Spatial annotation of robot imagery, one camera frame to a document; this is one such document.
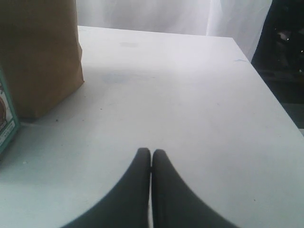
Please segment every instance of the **paper bag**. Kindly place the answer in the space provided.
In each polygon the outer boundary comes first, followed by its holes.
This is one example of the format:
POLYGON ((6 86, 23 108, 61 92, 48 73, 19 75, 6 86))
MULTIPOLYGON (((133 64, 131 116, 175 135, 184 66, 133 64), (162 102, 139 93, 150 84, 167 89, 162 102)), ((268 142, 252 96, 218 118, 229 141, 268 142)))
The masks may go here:
POLYGON ((1 0, 0 65, 19 117, 41 117, 84 82, 75 0, 1 0))

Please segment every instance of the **white table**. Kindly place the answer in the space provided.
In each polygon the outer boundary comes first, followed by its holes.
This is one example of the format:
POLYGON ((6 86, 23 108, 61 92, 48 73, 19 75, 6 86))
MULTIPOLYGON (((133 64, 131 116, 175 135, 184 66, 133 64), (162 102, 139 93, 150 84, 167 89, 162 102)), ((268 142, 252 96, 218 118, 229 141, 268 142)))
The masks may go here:
POLYGON ((233 39, 89 27, 79 38, 85 84, 23 124, 0 167, 0 227, 70 222, 143 146, 165 149, 235 224, 303 227, 304 137, 233 39))

